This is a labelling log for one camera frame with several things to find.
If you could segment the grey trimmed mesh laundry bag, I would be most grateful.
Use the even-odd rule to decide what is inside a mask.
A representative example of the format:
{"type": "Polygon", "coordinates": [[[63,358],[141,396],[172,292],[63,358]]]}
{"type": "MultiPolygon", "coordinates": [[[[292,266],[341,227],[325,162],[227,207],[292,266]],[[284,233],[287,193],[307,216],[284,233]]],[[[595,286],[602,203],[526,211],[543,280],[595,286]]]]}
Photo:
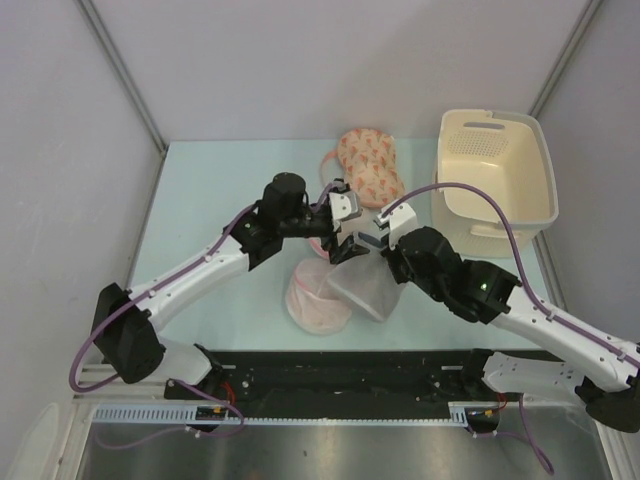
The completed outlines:
{"type": "Polygon", "coordinates": [[[327,284],[351,308],[384,322],[399,303],[404,285],[394,279],[382,256],[380,239],[360,232],[356,245],[365,247],[368,252],[337,265],[328,274],[327,284]]]}

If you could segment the cream plastic basket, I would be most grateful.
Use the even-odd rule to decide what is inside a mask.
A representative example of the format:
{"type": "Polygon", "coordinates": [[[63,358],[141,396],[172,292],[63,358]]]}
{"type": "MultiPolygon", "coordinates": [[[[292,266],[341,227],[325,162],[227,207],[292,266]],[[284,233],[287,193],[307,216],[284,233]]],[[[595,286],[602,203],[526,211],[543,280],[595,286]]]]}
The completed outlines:
{"type": "MultiPolygon", "coordinates": [[[[540,124],[531,116],[483,109],[443,114],[436,183],[464,183],[489,195],[526,247],[559,215],[552,161],[540,124]]],[[[459,188],[431,193],[432,223],[461,255],[506,258],[508,235],[493,207],[459,188]]]]}

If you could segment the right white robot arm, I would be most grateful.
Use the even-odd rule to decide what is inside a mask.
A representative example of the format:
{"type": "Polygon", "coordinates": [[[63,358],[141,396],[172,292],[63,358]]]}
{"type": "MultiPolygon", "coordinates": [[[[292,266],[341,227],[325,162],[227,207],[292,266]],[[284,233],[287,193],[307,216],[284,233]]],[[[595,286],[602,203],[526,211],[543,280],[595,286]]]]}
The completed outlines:
{"type": "Polygon", "coordinates": [[[639,346],[605,333],[542,300],[523,277],[487,261],[464,260],[431,227],[386,234],[382,255],[394,280],[412,283],[456,317],[516,334],[556,362],[508,360],[485,351],[461,376],[463,393],[495,391],[575,402],[612,429],[639,430],[639,346]]]}

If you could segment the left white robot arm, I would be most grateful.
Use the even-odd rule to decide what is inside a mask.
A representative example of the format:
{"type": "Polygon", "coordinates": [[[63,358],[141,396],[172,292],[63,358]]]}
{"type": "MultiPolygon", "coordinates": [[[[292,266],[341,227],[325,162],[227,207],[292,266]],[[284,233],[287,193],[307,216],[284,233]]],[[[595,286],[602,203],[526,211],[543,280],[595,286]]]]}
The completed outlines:
{"type": "Polygon", "coordinates": [[[332,264],[366,254],[343,228],[361,213],[357,194],[342,180],[327,185],[312,203],[302,177],[279,173],[261,199],[239,212],[212,245],[144,284],[128,290],[105,287],[92,342],[126,384],[158,375],[182,381],[197,398],[210,399],[221,387],[211,355],[202,346],[162,337],[169,322],[214,288],[278,254],[289,238],[320,240],[332,264]]]}

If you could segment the pink mesh bag middle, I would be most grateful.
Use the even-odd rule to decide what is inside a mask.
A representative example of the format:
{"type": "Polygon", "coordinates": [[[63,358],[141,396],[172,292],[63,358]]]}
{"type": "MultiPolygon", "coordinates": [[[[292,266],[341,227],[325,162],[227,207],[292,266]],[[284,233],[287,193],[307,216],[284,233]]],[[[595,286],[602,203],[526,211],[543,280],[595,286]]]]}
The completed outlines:
{"type": "Polygon", "coordinates": [[[321,241],[319,238],[310,238],[309,245],[319,257],[325,260],[329,259],[329,253],[322,248],[321,241]]]}

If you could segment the pink mesh bag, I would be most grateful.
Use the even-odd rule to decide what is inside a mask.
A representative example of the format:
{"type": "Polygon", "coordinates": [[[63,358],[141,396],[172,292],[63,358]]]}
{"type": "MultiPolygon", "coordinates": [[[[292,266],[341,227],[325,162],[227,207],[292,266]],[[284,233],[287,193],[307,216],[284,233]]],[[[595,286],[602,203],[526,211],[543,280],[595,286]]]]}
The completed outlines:
{"type": "Polygon", "coordinates": [[[321,241],[319,238],[310,238],[309,245],[319,257],[325,260],[329,259],[329,253],[322,248],[321,241]]]}
{"type": "Polygon", "coordinates": [[[309,258],[302,260],[292,273],[285,304],[293,321],[310,334],[338,333],[352,317],[351,308],[328,284],[333,270],[326,260],[309,258]]]}

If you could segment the pink mesh bag front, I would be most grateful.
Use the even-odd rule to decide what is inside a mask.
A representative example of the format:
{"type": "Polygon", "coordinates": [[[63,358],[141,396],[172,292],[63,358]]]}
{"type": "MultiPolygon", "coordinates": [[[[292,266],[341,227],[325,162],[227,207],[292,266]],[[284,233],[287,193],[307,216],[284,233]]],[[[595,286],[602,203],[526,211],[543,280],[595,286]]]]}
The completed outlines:
{"type": "Polygon", "coordinates": [[[333,270],[326,260],[309,258],[302,260],[292,273],[285,304],[293,321],[310,334],[338,333],[352,317],[351,308],[328,284],[333,270]]]}

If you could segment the floral orange laundry bag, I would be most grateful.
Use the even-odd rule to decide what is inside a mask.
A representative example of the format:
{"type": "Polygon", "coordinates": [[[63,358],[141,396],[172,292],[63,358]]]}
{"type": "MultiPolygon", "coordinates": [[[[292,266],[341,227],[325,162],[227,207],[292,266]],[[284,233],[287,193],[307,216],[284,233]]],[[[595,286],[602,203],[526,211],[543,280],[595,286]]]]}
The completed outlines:
{"type": "Polygon", "coordinates": [[[382,209],[406,193],[398,172],[395,139],[380,130],[356,128],[343,134],[319,167],[321,184],[330,182],[328,164],[342,169],[342,178],[368,209],[382,209]]]}

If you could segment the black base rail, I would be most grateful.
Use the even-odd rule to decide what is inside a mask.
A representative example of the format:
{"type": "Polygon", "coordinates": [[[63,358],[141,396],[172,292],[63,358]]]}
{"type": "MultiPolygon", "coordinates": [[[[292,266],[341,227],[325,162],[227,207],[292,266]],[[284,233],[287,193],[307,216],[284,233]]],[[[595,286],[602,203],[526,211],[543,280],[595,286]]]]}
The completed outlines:
{"type": "Polygon", "coordinates": [[[167,400],[197,401],[202,393],[231,399],[236,408],[277,401],[318,404],[345,397],[361,405],[415,400],[423,403],[486,402],[515,387],[490,388],[482,381],[488,350],[423,351],[218,351],[214,370],[195,392],[172,380],[167,400]]]}

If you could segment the left aluminium frame post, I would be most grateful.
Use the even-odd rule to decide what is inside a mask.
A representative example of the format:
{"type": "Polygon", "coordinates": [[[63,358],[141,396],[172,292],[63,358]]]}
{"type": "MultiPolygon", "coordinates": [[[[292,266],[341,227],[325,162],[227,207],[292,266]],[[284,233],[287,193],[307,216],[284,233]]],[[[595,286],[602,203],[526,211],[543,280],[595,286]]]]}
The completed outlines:
{"type": "Polygon", "coordinates": [[[153,143],[155,149],[162,158],[168,151],[168,143],[163,138],[157,122],[153,118],[141,91],[134,80],[116,42],[111,35],[108,26],[94,1],[75,0],[74,4],[78,8],[90,33],[94,37],[100,51],[104,55],[116,81],[142,123],[146,134],[153,143]]]}

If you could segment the aluminium frame post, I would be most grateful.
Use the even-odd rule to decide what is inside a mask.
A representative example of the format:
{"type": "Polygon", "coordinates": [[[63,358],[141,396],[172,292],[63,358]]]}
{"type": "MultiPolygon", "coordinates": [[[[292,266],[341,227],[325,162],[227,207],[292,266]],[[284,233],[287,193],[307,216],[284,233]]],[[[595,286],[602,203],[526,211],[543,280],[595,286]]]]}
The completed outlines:
{"type": "Polygon", "coordinates": [[[589,0],[585,3],[528,111],[530,116],[538,118],[544,111],[605,4],[604,0],[589,0]]]}
{"type": "Polygon", "coordinates": [[[78,8],[90,33],[94,37],[100,51],[104,55],[116,81],[142,123],[146,134],[153,143],[155,149],[162,158],[168,151],[168,143],[163,138],[157,122],[153,118],[141,91],[134,80],[116,42],[111,35],[108,26],[94,1],[75,0],[74,4],[78,8]]]}

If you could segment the right aluminium frame post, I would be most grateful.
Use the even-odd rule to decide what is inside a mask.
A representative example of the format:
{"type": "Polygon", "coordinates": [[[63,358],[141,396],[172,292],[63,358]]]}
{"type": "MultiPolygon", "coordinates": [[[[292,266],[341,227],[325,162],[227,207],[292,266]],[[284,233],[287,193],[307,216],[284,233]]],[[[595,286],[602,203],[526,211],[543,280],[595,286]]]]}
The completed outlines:
{"type": "Polygon", "coordinates": [[[589,0],[585,3],[528,111],[530,116],[538,118],[544,111],[605,4],[604,0],[589,0]]]}

